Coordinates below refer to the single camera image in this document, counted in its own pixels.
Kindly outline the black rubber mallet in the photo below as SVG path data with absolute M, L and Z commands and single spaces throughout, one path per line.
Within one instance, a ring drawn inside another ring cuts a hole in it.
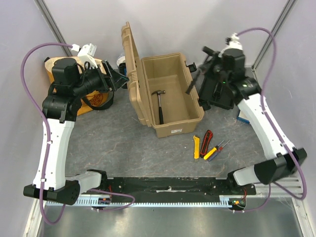
M 206 63 L 206 62 L 209 62 L 209 61 L 211 61 L 210 58 L 205 59 L 203 63 Z M 198 67 L 197 67 L 196 74 L 194 75 L 193 80 L 191 81 L 190 85 L 188 86 L 188 88 L 187 88 L 187 90 L 185 92 L 186 94 L 189 95 L 191 93 L 191 91 L 192 91 L 193 87 L 195 86 L 195 84 L 196 84 L 196 82 L 197 82 L 197 80 L 198 80 L 200 75 L 202 75 L 202 74 L 200 74 L 198 72 Z

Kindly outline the black toolbox tray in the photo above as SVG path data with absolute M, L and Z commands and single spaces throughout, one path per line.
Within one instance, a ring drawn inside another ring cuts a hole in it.
M 230 81 L 232 74 L 229 71 L 228 74 L 228 79 L 212 79 L 211 70 L 202 75 L 203 81 L 198 93 L 198 102 L 205 111 L 209 110 L 212 105 L 230 110 L 240 102 L 237 88 Z

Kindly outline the black handle hammer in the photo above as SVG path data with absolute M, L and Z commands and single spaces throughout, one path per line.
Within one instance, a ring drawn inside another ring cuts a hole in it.
M 158 116 L 159 116 L 159 123 L 164 124 L 163 120 L 163 112 L 161 106 L 161 95 L 165 94 L 165 90 L 156 90 L 152 93 L 152 95 L 156 94 L 158 96 Z

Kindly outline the tan plastic toolbox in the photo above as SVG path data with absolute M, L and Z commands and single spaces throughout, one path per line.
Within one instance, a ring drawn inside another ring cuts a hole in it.
M 180 52 L 140 58 L 130 23 L 121 29 L 129 100 L 141 124 L 157 137 L 192 133 L 204 116 L 186 57 Z

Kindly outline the red black utility knife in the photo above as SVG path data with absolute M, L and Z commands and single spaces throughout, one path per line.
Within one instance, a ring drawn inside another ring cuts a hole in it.
M 213 133 L 211 130 L 208 129 L 203 137 L 203 141 L 202 141 L 202 145 L 201 145 L 201 149 L 199 153 L 199 156 L 201 158 L 203 158 L 207 154 L 208 146 L 212 138 L 213 138 Z

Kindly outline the yellow utility knife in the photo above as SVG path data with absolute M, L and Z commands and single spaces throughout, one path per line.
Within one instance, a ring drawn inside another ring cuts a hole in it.
M 199 159 L 200 138 L 194 135 L 193 141 L 194 141 L 194 162 L 197 162 L 197 160 Z

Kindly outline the red blue screwdriver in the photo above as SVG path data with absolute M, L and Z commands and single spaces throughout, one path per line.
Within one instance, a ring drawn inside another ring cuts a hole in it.
M 224 145 L 220 146 L 220 147 L 217 149 L 217 151 L 216 151 L 214 154 L 212 154 L 212 155 L 207 159 L 207 161 L 213 160 L 213 159 L 223 150 L 223 148 L 224 148 L 229 142 L 230 142 L 230 141 L 228 140 Z

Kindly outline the yellow handle screwdriver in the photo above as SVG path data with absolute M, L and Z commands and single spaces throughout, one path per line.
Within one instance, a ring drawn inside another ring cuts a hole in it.
M 224 140 L 221 141 L 218 145 L 214 146 L 214 147 L 203 157 L 203 159 L 204 159 L 204 160 L 209 159 L 209 158 L 218 150 L 218 148 L 220 147 L 220 145 L 221 145 L 223 142 L 224 142 Z

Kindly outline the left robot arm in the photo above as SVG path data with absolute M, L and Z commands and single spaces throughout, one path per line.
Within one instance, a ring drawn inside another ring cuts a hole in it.
M 54 78 L 40 111 L 44 115 L 43 143 L 37 174 L 23 195 L 66 205 L 73 205 L 80 194 L 93 189 L 98 194 L 108 190 L 105 171 L 89 169 L 83 174 L 66 177 L 65 162 L 70 135 L 82 101 L 99 91 L 114 93 L 129 79 L 103 60 L 95 68 L 73 57 L 58 59 L 51 73 Z

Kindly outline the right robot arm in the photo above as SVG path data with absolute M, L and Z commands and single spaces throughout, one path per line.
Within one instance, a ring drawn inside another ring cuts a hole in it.
M 238 194 L 245 185 L 271 184 L 297 172 L 307 158 L 303 148 L 296 148 L 286 137 L 261 96 L 256 79 L 246 75 L 245 55 L 241 49 L 227 48 L 223 53 L 203 47 L 207 58 L 201 65 L 207 79 L 222 84 L 241 112 L 248 118 L 264 151 L 266 160 L 228 174 L 227 191 Z

